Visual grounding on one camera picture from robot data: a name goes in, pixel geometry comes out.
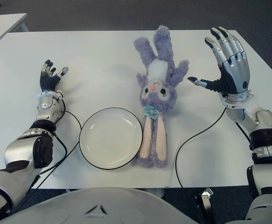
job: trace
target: gray carpet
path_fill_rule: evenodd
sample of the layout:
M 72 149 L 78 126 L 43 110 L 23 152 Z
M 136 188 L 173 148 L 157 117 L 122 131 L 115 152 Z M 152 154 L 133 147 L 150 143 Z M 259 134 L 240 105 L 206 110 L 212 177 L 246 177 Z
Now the gray carpet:
M 30 31 L 155 30 L 160 24 L 170 29 L 223 26 L 237 30 L 272 68 L 272 0 L 0 0 L 0 3 L 0 14 L 28 13 L 26 25 Z M 247 186 L 212 190 L 216 223 L 245 216 L 252 201 Z M 202 223 L 193 199 L 200 191 L 166 189 L 164 199 Z M 38 190 L 22 209 L 64 192 Z

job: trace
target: silver robotic arm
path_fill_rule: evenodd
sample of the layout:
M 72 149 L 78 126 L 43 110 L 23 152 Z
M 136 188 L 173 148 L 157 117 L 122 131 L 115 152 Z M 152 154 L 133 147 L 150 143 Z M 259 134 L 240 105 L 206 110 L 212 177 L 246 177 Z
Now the silver robotic arm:
M 0 170 L 0 220 L 10 215 L 52 161 L 53 133 L 65 110 L 63 95 L 55 87 L 68 68 L 53 75 L 47 60 L 41 71 L 38 116 L 32 126 L 5 151 L 6 168 Z
M 217 59 L 221 78 L 213 82 L 195 77 L 188 80 L 218 92 L 222 104 L 227 107 L 228 117 L 244 126 L 249 133 L 254 165 L 248 167 L 247 178 L 252 196 L 259 197 L 252 203 L 246 218 L 250 219 L 251 214 L 255 219 L 264 216 L 258 223 L 267 223 L 272 220 L 272 112 L 253 103 L 253 95 L 248 91 L 250 71 L 247 56 L 239 40 L 222 27 L 211 28 L 211 33 L 219 45 L 208 37 L 205 42 Z

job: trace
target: bunny eye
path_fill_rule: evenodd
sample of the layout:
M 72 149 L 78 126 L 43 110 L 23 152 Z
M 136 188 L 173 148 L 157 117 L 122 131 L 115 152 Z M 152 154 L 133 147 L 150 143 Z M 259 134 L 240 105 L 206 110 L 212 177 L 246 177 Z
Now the bunny eye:
M 166 97 L 166 90 L 165 89 L 161 89 L 160 93 L 163 94 L 163 97 Z

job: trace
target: white desk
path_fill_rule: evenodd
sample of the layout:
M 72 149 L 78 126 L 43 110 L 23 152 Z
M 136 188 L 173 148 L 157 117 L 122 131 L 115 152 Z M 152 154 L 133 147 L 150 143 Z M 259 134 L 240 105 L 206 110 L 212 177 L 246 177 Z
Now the white desk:
M 0 41 L 0 169 L 7 145 L 27 130 L 36 117 L 39 74 L 45 60 L 57 69 L 70 68 L 58 89 L 67 109 L 83 123 L 96 111 L 122 107 L 143 120 L 139 104 L 138 72 L 145 72 L 133 41 L 155 31 L 75 31 L 9 33 Z M 242 42 L 250 62 L 250 89 L 255 101 L 272 110 L 272 70 L 248 43 Z M 212 51 L 204 43 L 207 30 L 171 31 L 174 59 L 190 61 L 187 76 L 217 79 L 219 70 Z M 76 149 L 46 180 L 42 188 L 179 187 L 173 162 L 180 144 L 212 124 L 223 111 L 217 93 L 186 79 L 177 87 L 178 100 L 167 120 L 169 165 L 143 168 L 131 162 L 116 170 L 90 165 Z M 79 137 L 75 120 L 65 115 L 57 129 L 70 148 Z M 54 141 L 54 161 L 64 153 Z M 246 185 L 246 169 L 252 164 L 248 142 L 226 115 L 212 129 L 191 140 L 180 152 L 178 170 L 185 187 Z
M 26 13 L 0 15 L 0 39 L 8 32 L 28 31 L 23 20 Z

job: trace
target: purple plush rabbit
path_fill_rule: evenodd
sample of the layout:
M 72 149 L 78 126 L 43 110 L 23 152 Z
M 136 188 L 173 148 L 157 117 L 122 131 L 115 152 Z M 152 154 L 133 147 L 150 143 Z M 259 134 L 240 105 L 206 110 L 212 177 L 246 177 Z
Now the purple plush rabbit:
M 154 43 L 158 52 L 155 56 L 150 42 L 145 37 L 134 41 L 147 74 L 137 74 L 140 85 L 140 103 L 143 106 L 145 122 L 143 142 L 137 161 L 146 167 L 153 163 L 162 168 L 167 161 L 165 113 L 173 108 L 177 92 L 175 87 L 183 81 L 188 72 L 188 61 L 181 61 L 176 68 L 173 61 L 172 43 L 167 27 L 160 26 L 155 33 Z

